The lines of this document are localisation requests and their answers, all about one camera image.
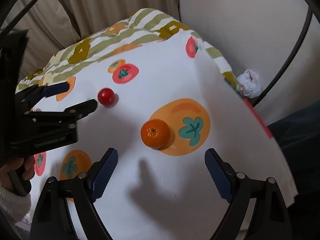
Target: striped fabric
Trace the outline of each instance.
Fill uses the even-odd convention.
[[[152,8],[143,8],[130,18],[86,37],[53,55],[42,71],[21,80],[16,92],[31,85],[51,85],[64,82],[83,68],[120,52],[146,46],[147,43],[169,38],[182,28],[197,39],[201,37],[175,18]],[[222,54],[205,42],[208,54],[214,59],[226,81],[239,92],[231,67]]]

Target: red trim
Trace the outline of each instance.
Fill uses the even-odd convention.
[[[269,139],[271,139],[273,137],[273,134],[271,133],[271,131],[269,130],[268,126],[266,126],[266,124],[264,123],[264,121],[262,120],[262,118],[260,117],[260,115],[258,115],[258,113],[256,112],[256,110],[252,107],[251,103],[249,102],[249,100],[247,98],[243,99],[244,103],[249,107],[249,109],[251,110],[251,112],[253,113],[253,115],[257,118],[257,120],[259,121],[260,125],[262,126],[262,128],[265,130],[266,134],[268,135]]]

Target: white sleeve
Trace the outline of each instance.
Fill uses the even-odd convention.
[[[21,197],[3,187],[0,187],[0,206],[10,217],[14,219],[15,222],[19,222],[30,211],[30,194],[25,197]]]

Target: red ball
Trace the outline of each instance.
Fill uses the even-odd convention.
[[[101,89],[98,93],[98,101],[104,106],[111,106],[115,101],[115,94],[110,88]]]

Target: metal screw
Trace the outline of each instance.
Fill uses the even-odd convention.
[[[54,182],[55,180],[56,180],[55,177],[50,177],[50,178],[48,179],[48,183],[52,183],[52,182]]]
[[[74,128],[76,128],[76,124],[71,123],[71,124],[69,124],[69,125],[68,125],[68,128],[70,128],[70,129],[74,129]]]
[[[271,183],[271,184],[275,184],[276,183],[276,180],[274,178],[269,178],[268,181]]]
[[[87,176],[87,173],[85,173],[85,172],[80,172],[78,174],[79,179],[84,179],[86,176]]]
[[[237,173],[237,177],[238,177],[239,179],[244,179],[244,178],[245,178],[245,174],[242,173],[242,172],[238,172],[238,173]]]

